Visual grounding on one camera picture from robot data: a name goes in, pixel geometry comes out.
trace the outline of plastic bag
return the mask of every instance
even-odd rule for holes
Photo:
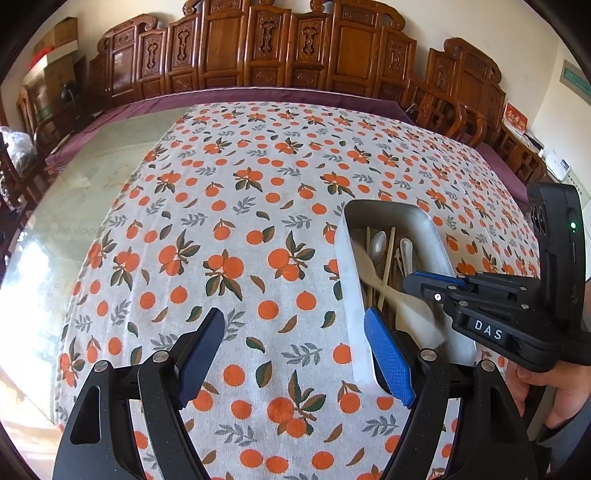
[[[8,127],[0,127],[4,143],[8,144],[7,153],[19,175],[27,166],[27,162],[34,159],[35,147],[31,137],[23,132],[16,132]]]

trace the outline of tablecloth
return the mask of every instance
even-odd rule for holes
[[[408,411],[353,382],[333,243],[354,198],[421,207],[458,273],[537,274],[534,235],[471,148],[339,108],[198,105],[146,155],[88,253],[63,332],[59,425],[97,359],[137,364],[217,307],[225,338],[182,412],[210,475],[377,478]],[[160,478],[132,403],[146,476]],[[456,417],[452,400],[431,476]]]

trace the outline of metal screw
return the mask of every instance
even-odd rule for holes
[[[483,370],[486,370],[487,372],[494,372],[495,371],[495,364],[493,362],[491,362],[490,360],[484,360],[480,366],[482,367]]]
[[[152,356],[152,359],[157,364],[161,364],[162,362],[168,360],[168,352],[166,350],[160,350]]]
[[[427,362],[433,362],[437,358],[437,354],[430,348],[421,350],[421,358]]]
[[[109,366],[109,362],[107,360],[101,360],[100,362],[95,363],[95,372],[101,373],[107,370]]]

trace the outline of finger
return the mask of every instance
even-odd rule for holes
[[[517,376],[517,366],[513,362],[509,362],[507,365],[505,381],[519,414],[523,416],[525,411],[525,399],[530,390],[530,386]]]
[[[556,366],[545,373],[534,373],[517,366],[517,377],[530,385],[550,385],[561,390],[577,390],[582,384],[589,383],[589,367],[558,362]]]
[[[517,366],[512,362],[507,365],[505,382],[514,399],[525,400],[530,391],[530,386],[517,376]]]
[[[545,425],[551,430],[560,427],[565,421],[573,418],[588,399],[589,392],[587,390],[558,390]]]

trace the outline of metal container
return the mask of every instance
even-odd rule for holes
[[[380,200],[352,200],[345,206],[336,230],[335,249],[345,304],[353,376],[364,394],[384,395],[384,390],[376,380],[374,359],[363,329],[365,307],[351,247],[351,237],[360,244],[365,244],[366,227],[370,227],[372,233],[380,230],[389,232],[391,227],[395,227],[395,247],[401,238],[408,238],[413,243],[415,270],[426,270],[452,277],[456,273],[431,217],[420,208],[407,203]],[[394,287],[401,290],[400,284],[399,274]],[[452,363],[474,365],[475,342],[452,329],[452,319],[444,313],[441,305],[429,305],[446,337],[446,342],[438,348],[440,353]]]

